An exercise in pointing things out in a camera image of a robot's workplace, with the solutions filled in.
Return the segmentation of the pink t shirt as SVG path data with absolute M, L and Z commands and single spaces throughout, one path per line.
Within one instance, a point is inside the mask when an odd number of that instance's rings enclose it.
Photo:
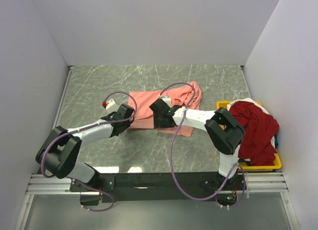
M 162 133 L 174 134 L 177 127 L 170 109 L 188 105 L 189 109 L 200 109 L 202 92 L 197 82 L 172 88 L 165 92 L 130 92 L 128 105 L 137 105 L 137 113 L 130 125 L 131 129 L 159 129 Z

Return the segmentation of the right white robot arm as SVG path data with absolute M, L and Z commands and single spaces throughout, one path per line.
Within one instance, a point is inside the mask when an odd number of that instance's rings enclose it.
M 209 135 L 214 147 L 219 151 L 218 184 L 229 190 L 236 183 L 239 148 L 245 130 L 236 118 L 225 108 L 203 111 L 185 106 L 169 106 L 162 98 L 150 105 L 156 129 L 176 128 L 175 136 L 182 127 L 200 129 Z

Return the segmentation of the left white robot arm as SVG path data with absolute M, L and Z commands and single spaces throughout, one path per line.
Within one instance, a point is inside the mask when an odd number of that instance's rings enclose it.
M 70 178 L 87 191 L 102 189 L 104 180 L 92 166 L 79 162 L 82 147 L 105 138 L 118 136 L 134 121 L 135 108 L 121 104 L 116 111 L 97 121 L 78 128 L 55 127 L 36 155 L 36 162 L 44 177 Z

